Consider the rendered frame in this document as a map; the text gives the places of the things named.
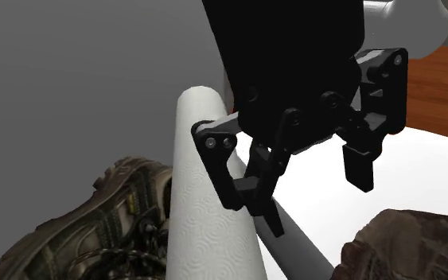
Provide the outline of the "olive brown hiking shoe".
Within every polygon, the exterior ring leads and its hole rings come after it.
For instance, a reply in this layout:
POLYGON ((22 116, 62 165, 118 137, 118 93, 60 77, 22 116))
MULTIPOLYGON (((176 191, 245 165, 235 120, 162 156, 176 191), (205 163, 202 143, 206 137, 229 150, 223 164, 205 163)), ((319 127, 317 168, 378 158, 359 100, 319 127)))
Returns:
POLYGON ((81 206, 22 237, 0 280, 166 280, 172 168, 125 157, 81 206))

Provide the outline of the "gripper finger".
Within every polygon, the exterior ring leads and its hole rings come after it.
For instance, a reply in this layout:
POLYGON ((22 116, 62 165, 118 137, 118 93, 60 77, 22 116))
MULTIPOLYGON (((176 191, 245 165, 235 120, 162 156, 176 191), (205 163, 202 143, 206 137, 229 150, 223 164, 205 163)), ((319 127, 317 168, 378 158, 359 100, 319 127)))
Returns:
POLYGON ((319 98, 327 127, 345 141, 345 177, 364 193, 374 188, 373 162, 389 134, 398 134, 407 120, 408 52, 404 48, 367 49, 356 55, 361 70, 360 108, 338 92, 319 98))
POLYGON ((245 207, 251 216, 262 216, 273 235, 280 237, 284 229, 272 195, 290 160, 292 134, 300 123, 301 111, 283 112, 270 149, 256 138, 252 141, 251 164, 242 178, 235 179, 228 170, 228 160, 236 148, 236 135, 242 131, 238 116, 236 112, 215 121, 194 123, 193 141, 222 206, 234 211, 245 207))

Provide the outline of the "brown rough rock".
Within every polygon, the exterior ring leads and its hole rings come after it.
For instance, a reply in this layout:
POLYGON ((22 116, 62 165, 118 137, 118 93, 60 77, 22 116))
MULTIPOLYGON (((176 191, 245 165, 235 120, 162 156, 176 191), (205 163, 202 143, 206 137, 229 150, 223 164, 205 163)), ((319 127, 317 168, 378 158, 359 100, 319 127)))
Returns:
POLYGON ((448 216, 383 210, 345 243, 330 280, 448 280, 448 216))

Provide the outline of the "white paper towel roll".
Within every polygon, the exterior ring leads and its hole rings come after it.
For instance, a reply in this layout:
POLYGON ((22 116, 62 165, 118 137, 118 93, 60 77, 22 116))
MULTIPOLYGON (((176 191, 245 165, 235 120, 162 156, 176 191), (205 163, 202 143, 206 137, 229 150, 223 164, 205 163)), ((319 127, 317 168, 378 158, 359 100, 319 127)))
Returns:
POLYGON ((166 280, 267 280, 253 219, 222 207, 191 135, 194 123, 226 114, 210 87, 177 100, 166 280))

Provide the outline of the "white rounded bathroom fixture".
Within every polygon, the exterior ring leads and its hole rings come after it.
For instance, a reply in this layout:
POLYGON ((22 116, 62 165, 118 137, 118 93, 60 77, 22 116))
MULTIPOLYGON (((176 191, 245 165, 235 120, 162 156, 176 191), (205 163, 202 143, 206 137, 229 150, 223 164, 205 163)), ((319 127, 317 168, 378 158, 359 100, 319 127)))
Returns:
POLYGON ((338 137, 293 156, 275 196, 336 267, 345 243, 386 209, 448 216, 448 138, 407 128, 384 141, 375 187, 361 192, 344 175, 338 137))

